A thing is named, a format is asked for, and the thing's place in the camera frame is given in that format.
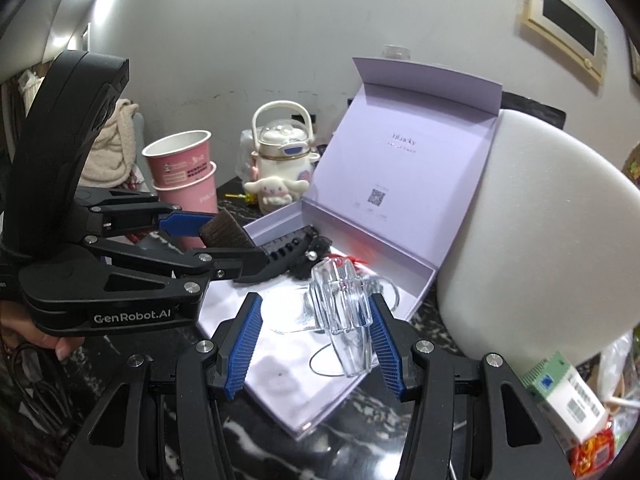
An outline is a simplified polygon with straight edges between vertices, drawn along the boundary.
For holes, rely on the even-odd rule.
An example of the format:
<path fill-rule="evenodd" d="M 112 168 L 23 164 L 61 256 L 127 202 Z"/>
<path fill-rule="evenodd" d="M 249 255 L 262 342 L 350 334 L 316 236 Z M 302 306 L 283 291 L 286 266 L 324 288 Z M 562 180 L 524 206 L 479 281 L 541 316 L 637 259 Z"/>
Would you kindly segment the person's left hand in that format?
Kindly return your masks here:
<path fill-rule="evenodd" d="M 2 318 L 1 333 L 6 345 L 15 349 L 28 342 L 53 350 L 60 362 L 66 361 L 85 342 L 84 337 L 55 337 L 43 333 L 29 318 Z"/>

